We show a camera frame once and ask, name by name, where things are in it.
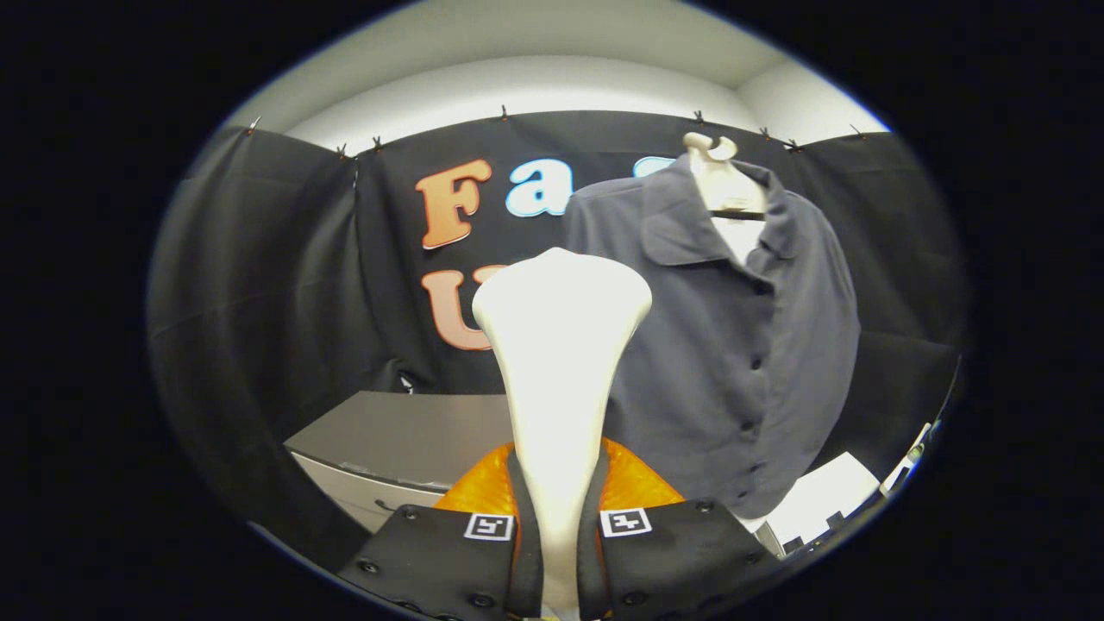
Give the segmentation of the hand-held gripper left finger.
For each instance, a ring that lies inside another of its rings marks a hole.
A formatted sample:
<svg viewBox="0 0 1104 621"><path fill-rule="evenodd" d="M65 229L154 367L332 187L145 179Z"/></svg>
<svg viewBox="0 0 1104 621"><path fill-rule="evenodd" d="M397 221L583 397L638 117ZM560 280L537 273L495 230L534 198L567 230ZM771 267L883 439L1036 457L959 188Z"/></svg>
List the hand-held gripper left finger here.
<svg viewBox="0 0 1104 621"><path fill-rule="evenodd" d="M493 448L437 503L400 506L339 577L417 618L539 615L539 526L513 444Z"/></svg>

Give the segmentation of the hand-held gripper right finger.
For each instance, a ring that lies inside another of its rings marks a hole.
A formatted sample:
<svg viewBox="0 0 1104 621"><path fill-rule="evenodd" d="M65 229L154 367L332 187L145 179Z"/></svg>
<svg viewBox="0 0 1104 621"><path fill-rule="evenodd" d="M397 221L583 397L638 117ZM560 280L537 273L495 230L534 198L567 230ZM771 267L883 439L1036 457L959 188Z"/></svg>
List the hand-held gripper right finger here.
<svg viewBox="0 0 1104 621"><path fill-rule="evenodd" d="M584 620L705 620L769 589L781 558L718 499L684 499L603 439L580 516Z"/></svg>

